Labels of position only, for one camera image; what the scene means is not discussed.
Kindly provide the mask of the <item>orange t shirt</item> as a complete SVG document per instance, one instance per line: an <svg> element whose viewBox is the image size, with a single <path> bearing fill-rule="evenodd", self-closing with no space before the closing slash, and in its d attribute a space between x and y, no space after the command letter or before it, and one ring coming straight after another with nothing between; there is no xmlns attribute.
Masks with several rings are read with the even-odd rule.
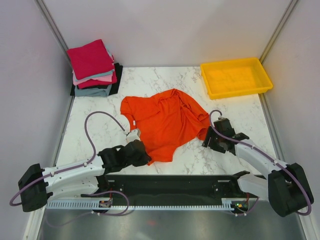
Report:
<svg viewBox="0 0 320 240"><path fill-rule="evenodd" d="M177 148L198 138L203 141L209 114L187 93L170 89L151 97L126 96L120 113L130 129L139 129L150 164L173 160Z"/></svg>

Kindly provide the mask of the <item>yellow plastic tray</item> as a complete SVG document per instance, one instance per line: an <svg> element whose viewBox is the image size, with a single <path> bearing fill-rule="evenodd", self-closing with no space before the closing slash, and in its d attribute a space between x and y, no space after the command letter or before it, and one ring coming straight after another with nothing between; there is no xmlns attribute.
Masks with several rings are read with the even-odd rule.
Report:
<svg viewBox="0 0 320 240"><path fill-rule="evenodd" d="M202 63L200 69L211 100L263 94L274 86L256 57Z"/></svg>

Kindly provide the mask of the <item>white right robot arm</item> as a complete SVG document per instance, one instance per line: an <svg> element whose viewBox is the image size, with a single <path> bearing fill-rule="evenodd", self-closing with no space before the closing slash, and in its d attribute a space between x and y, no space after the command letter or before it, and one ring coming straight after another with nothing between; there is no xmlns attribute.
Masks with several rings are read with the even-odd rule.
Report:
<svg viewBox="0 0 320 240"><path fill-rule="evenodd" d="M308 216L312 212L314 197L305 171L298 163L277 160L249 136L236 133L228 118L208 119L203 147L220 153L231 153L254 167L261 176L241 171L231 176L229 191L235 197L244 193L267 200L281 217L292 213Z"/></svg>

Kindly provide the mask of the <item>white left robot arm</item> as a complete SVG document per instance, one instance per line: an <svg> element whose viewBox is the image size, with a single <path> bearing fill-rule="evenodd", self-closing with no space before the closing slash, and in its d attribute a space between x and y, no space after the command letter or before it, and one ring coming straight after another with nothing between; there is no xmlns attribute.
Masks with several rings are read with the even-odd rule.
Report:
<svg viewBox="0 0 320 240"><path fill-rule="evenodd" d="M22 210L32 212L66 197L104 197L110 191L107 174L129 166L144 166L151 160L144 143L134 140L125 146L105 148L92 161L48 168L33 164L18 181Z"/></svg>

